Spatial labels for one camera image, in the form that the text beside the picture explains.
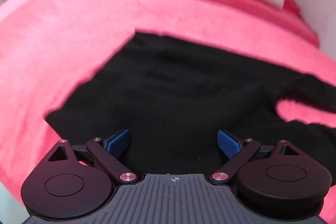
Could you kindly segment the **folded red blanket stack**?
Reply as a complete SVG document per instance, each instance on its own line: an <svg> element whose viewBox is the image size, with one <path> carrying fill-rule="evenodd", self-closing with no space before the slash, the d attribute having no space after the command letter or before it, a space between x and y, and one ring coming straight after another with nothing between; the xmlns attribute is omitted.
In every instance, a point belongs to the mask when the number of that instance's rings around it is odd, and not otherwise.
<svg viewBox="0 0 336 224"><path fill-rule="evenodd" d="M284 0L284 6L282 9L301 18L301 7L296 0Z"/></svg>

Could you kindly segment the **black knit pants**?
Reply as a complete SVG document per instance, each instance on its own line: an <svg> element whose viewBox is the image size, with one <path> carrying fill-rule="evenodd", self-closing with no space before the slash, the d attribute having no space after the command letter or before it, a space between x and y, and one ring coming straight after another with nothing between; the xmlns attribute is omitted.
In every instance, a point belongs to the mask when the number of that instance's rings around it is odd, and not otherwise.
<svg viewBox="0 0 336 224"><path fill-rule="evenodd" d="M227 130L288 140L335 174L335 129L284 121L282 98L335 112L335 87L312 75L138 32L46 121L72 144L128 130L120 160L139 173L211 173L226 160L217 133Z"/></svg>

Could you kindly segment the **red blanket on near bed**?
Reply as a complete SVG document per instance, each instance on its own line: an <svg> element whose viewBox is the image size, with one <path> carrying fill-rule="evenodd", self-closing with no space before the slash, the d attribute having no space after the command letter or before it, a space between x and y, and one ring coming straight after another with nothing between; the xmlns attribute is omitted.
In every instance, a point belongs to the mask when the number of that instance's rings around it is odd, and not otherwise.
<svg viewBox="0 0 336 224"><path fill-rule="evenodd" d="M1 6L1 184L25 178L59 139L44 115L135 30L174 35L313 74L335 62L302 38L208 0L8 0Z"/></svg>

